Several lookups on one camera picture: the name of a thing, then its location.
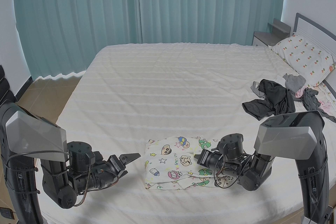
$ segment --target white bed sheet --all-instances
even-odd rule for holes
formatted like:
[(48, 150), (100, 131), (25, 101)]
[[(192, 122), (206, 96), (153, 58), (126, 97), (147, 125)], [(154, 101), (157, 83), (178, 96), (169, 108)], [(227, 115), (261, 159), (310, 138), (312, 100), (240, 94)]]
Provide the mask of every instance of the white bed sheet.
[[(57, 124), (67, 141), (84, 141), (104, 158), (139, 152), (149, 139), (178, 135), (220, 139), (244, 135), (254, 151), (258, 121), (242, 102), (256, 98), (252, 81), (295, 74), (268, 48), (211, 44), (128, 44), (101, 50), (78, 83)], [(325, 95), (319, 98), (326, 100)], [(305, 111), (296, 103), (297, 111)], [(336, 124), (325, 120), (331, 186), (336, 178)], [(48, 223), (271, 223), (302, 207), (294, 160), (276, 158), (271, 176), (254, 192), (229, 189), (146, 190), (141, 157), (107, 190), (64, 210), (39, 195)], [(42, 171), (37, 173), (42, 189)]]

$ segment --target cartoon print shirt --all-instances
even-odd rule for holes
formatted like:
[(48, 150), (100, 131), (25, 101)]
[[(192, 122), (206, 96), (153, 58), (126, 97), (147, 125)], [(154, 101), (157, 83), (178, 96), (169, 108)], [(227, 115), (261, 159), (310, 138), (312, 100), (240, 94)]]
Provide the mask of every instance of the cartoon print shirt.
[(215, 148), (217, 143), (217, 140), (181, 136), (149, 140), (145, 149), (145, 187), (167, 190), (229, 183), (232, 177), (214, 181), (212, 170), (198, 165), (194, 158), (203, 149)]

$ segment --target pillowcase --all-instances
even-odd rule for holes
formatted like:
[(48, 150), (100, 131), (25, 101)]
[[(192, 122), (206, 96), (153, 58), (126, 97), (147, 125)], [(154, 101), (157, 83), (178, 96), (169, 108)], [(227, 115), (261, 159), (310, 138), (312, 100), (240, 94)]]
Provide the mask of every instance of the pillowcase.
[(270, 48), (306, 79), (308, 87), (317, 87), (335, 69), (330, 54), (297, 33)]

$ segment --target nightstand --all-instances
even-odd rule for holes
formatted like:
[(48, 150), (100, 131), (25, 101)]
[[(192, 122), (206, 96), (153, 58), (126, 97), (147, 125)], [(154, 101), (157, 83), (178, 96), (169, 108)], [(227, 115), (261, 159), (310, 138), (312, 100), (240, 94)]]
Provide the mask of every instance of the nightstand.
[(273, 23), (268, 23), (267, 28), (270, 29), (270, 33), (254, 32), (252, 46), (272, 47), (289, 37), (289, 33), (291, 32), (291, 27), (278, 19), (274, 19)]

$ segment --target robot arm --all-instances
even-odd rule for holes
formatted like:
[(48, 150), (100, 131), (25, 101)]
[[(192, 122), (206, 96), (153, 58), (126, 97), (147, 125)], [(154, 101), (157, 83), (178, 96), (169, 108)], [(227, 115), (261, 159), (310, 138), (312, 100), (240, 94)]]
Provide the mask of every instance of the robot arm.
[(216, 151), (203, 150), (195, 158), (198, 164), (216, 171), (214, 174), (236, 178), (235, 182), (249, 191), (258, 189), (271, 175), (275, 157), (295, 159), (304, 205), (302, 223), (325, 224), (332, 208), (328, 206), (328, 157), (323, 127), (318, 111), (282, 114), (260, 125), (254, 154), (243, 150), (242, 134), (230, 134), (221, 139), (213, 149)]
[[(43, 223), (34, 158), (41, 159), (44, 192), (61, 208), (68, 209), (81, 205), (87, 192), (116, 184), (127, 174), (126, 165), (140, 157), (138, 153), (119, 158), (111, 155), (105, 161), (89, 144), (67, 143), (65, 130), (10, 101), (0, 106), (0, 142), (6, 186), (23, 224)], [(78, 195), (84, 196), (75, 204)]]

